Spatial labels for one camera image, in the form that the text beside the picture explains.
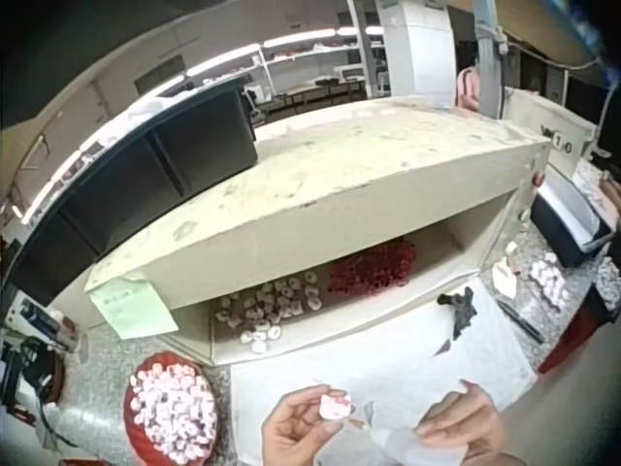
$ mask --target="paper note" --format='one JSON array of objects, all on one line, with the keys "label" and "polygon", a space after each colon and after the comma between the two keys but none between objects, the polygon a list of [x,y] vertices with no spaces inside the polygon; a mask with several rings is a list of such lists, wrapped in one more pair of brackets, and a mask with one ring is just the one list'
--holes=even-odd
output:
[{"label": "paper note", "polygon": [[88,296],[121,340],[179,330],[146,280],[112,279],[88,291]]}]

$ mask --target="hand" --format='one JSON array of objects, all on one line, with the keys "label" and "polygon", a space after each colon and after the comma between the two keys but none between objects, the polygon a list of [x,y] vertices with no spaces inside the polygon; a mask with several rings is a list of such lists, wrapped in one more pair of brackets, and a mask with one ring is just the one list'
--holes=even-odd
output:
[{"label": "hand", "polygon": [[265,466],[311,466],[314,456],[343,428],[342,421],[323,420],[321,395],[344,396],[342,390],[317,385],[283,396],[263,423]]},{"label": "hand", "polygon": [[480,386],[462,381],[468,391],[450,392],[432,406],[415,429],[433,447],[468,445],[463,464],[495,458],[505,443],[505,428],[494,402]]}]

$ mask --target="workbench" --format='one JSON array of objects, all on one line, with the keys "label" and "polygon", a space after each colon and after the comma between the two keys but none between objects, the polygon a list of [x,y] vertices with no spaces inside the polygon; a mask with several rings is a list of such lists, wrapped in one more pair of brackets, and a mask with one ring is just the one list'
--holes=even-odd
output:
[{"label": "workbench", "polygon": [[[590,173],[586,177],[590,184],[597,182],[590,165],[579,165],[578,171]],[[520,231],[515,241],[518,245],[517,261],[523,275],[512,304],[542,333],[546,343],[538,346],[520,328],[513,328],[531,366],[537,369],[554,349],[597,279],[605,252],[577,268],[564,271],[571,300],[566,309],[559,312],[538,298],[537,292],[533,291],[534,285],[526,278],[530,264],[550,252],[550,246],[532,223]],[[484,270],[480,276],[488,291],[497,295],[491,284],[490,271]],[[66,382],[58,405],[57,430],[85,451],[113,464],[138,464],[122,420],[124,391],[135,367],[146,357],[166,349],[167,346],[156,337],[120,341],[108,324],[91,329],[87,333],[85,352],[81,350],[66,357]],[[205,372],[212,383],[221,419],[212,464],[236,464],[230,419],[230,369],[228,366],[205,367]]]}]

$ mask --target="finger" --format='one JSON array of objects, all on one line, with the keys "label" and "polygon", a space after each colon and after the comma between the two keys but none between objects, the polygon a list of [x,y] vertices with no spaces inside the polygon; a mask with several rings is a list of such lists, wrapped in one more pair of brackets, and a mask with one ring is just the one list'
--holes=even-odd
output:
[{"label": "finger", "polygon": [[306,464],[328,443],[337,432],[343,429],[342,421],[324,420],[315,425],[309,433],[291,449],[300,464]]},{"label": "finger", "polygon": [[497,412],[491,406],[484,406],[457,424],[421,437],[422,441],[434,447],[458,447],[480,439],[496,425]]},{"label": "finger", "polygon": [[425,414],[425,416],[423,416],[423,418],[420,419],[419,424],[424,422],[425,420],[431,419],[432,417],[439,415],[442,411],[446,410],[453,403],[455,403],[459,399],[460,396],[462,396],[462,393],[458,393],[456,391],[451,391],[447,393],[446,396],[444,396],[444,398],[442,398],[439,403],[432,405],[432,407]]},{"label": "finger", "polygon": [[421,423],[416,429],[416,433],[424,436],[434,430],[445,429],[460,422],[486,405],[492,405],[487,393],[478,385],[470,385],[465,395],[460,396],[449,408],[443,410],[435,417]]},{"label": "finger", "polygon": [[325,395],[329,391],[330,385],[324,383],[321,385],[309,386],[284,395],[280,398],[280,401],[266,419],[263,424],[264,427],[269,427],[271,424],[288,420],[295,414],[295,408],[297,406],[321,399],[321,395]]}]

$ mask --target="fluorescent light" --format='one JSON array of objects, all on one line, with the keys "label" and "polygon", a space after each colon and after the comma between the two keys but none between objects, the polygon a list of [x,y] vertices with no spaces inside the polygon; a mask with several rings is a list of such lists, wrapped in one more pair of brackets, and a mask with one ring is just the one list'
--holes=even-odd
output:
[{"label": "fluorescent light", "polygon": [[13,212],[16,213],[17,218],[22,218],[23,215],[21,214],[21,210],[17,206],[12,206],[12,207],[13,207]]},{"label": "fluorescent light", "polygon": [[381,26],[368,26],[365,32],[369,36],[383,36],[384,28]]},{"label": "fluorescent light", "polygon": [[45,186],[43,186],[43,189],[39,191],[39,194],[37,194],[37,197],[35,197],[35,200],[32,201],[32,205],[26,211],[26,215],[23,216],[23,218],[21,219],[22,225],[25,225],[30,221],[30,218],[32,218],[35,212],[37,212],[37,209],[39,209],[39,206],[41,205],[41,203],[43,202],[43,200],[46,198],[46,196],[49,194],[49,192],[51,191],[53,187],[54,187],[54,182],[52,181],[48,182]]},{"label": "fluorescent light", "polygon": [[54,174],[51,176],[51,180],[56,183],[58,180],[60,180],[62,178],[62,176],[65,174],[65,172],[67,172],[67,170],[69,170],[71,168],[71,166],[76,163],[76,161],[80,158],[80,156],[82,155],[82,151],[81,150],[76,150],[74,153],[72,153],[69,158],[67,160],[65,160],[63,162],[63,164],[58,168],[58,170],[56,170],[54,172]]},{"label": "fluorescent light", "polygon": [[263,47],[269,49],[271,47],[283,46],[294,42],[309,41],[311,39],[323,39],[324,37],[334,37],[337,31],[334,29],[319,29],[317,31],[300,32],[291,34],[290,36],[277,37],[263,43]]},{"label": "fluorescent light", "polygon": [[256,51],[259,51],[260,49],[261,49],[261,46],[259,46],[258,44],[250,44],[249,46],[242,47],[241,49],[227,51],[226,53],[223,53],[222,55],[218,55],[218,56],[215,56],[214,58],[210,58],[209,60],[204,61],[200,65],[196,65],[190,68],[189,70],[187,70],[187,76],[191,77],[191,76],[199,75],[203,73],[204,71],[207,71],[217,65],[221,65],[222,63],[226,63],[227,61],[234,60],[235,58],[240,58],[242,56],[254,53]]},{"label": "fluorescent light", "polygon": [[337,34],[340,36],[355,36],[358,34],[358,28],[356,27],[340,27],[337,29]]}]

